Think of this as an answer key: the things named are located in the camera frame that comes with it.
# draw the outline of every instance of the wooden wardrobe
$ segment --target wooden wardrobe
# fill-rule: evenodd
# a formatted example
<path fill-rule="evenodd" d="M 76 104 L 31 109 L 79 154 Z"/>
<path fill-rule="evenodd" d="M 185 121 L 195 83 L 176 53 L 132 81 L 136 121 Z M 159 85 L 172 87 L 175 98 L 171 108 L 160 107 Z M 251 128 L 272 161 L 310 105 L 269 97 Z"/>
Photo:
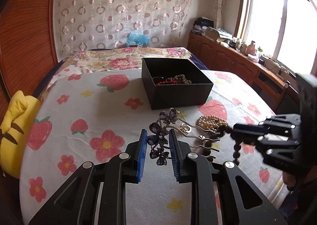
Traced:
<path fill-rule="evenodd" d="M 7 0 L 0 13 L 0 122 L 10 98 L 32 95 L 57 64 L 53 0 Z"/>

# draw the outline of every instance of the silver screw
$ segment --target silver screw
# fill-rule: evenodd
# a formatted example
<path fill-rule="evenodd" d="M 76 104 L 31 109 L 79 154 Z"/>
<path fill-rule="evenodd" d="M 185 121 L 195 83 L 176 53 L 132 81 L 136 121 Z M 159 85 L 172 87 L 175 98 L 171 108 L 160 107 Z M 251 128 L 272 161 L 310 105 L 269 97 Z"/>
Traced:
<path fill-rule="evenodd" d="M 197 153 L 191 152 L 191 153 L 188 154 L 188 158 L 196 159 L 197 157 L 198 157 Z"/>
<path fill-rule="evenodd" d="M 84 163 L 82 164 L 82 167 L 83 167 L 84 169 L 89 169 L 89 168 L 91 168 L 91 166 L 92 166 L 92 163 L 91 163 L 91 162 L 84 162 Z"/>
<path fill-rule="evenodd" d="M 230 169 L 232 169 L 235 166 L 233 162 L 226 162 L 225 165 L 227 168 L 230 168 Z"/>
<path fill-rule="evenodd" d="M 127 159 L 127 158 L 129 158 L 129 154 L 127 154 L 127 153 L 120 153 L 119 157 L 120 157 L 120 159 Z"/>
<path fill-rule="evenodd" d="M 267 154 L 267 155 L 270 155 L 271 153 L 273 153 L 273 150 L 272 150 L 272 149 L 269 149 L 269 150 L 266 151 L 266 154 Z"/>

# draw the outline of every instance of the open box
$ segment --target open box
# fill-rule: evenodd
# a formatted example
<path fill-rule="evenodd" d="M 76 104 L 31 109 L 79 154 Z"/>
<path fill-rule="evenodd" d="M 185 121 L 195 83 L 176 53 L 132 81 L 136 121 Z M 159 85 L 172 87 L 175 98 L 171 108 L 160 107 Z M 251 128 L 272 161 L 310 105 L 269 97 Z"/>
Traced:
<path fill-rule="evenodd" d="M 180 74 L 192 83 L 156 85 L 153 81 L 155 77 L 166 79 Z M 153 110 L 202 105 L 213 86 L 213 82 L 188 59 L 143 58 L 142 80 Z"/>

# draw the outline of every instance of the pikachu plush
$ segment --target pikachu plush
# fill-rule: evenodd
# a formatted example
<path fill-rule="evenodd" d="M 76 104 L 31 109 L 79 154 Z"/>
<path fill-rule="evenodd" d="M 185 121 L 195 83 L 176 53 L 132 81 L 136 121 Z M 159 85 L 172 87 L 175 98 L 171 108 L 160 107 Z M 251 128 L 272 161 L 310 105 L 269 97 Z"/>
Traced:
<path fill-rule="evenodd" d="M 35 97 L 24 96 L 22 91 L 17 91 L 0 125 L 0 166 L 18 179 L 28 134 L 40 107 Z"/>

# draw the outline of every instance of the bed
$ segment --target bed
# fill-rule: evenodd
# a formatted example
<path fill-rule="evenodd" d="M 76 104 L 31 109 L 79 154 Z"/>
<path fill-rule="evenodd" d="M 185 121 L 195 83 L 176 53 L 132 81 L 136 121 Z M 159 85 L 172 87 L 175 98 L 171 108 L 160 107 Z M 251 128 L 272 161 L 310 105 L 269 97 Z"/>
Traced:
<path fill-rule="evenodd" d="M 38 133 L 29 134 L 23 156 L 20 204 L 25 224 L 83 162 L 103 163 L 124 152 L 127 144 L 138 140 L 141 129 L 157 120 L 161 110 L 150 109 L 141 79 L 140 60 L 145 57 L 190 58 L 191 54 L 185 48 L 124 48 L 82 51 L 65 59 L 42 94 L 35 124 Z M 188 122 L 216 115 L 231 126 L 256 124 L 274 114 L 236 75 L 203 72 L 214 86 L 204 105 L 178 108 Z M 105 81 L 112 90 L 102 86 Z M 215 143 L 220 150 L 213 152 L 215 162 L 232 160 L 233 145 L 228 134 Z M 263 164 L 253 146 L 242 144 L 239 160 L 242 171 L 279 207 L 287 193 L 281 171 Z M 190 224 L 190 191 L 190 184 L 175 181 L 171 163 L 157 166 L 147 154 L 141 183 L 126 185 L 127 224 Z"/>

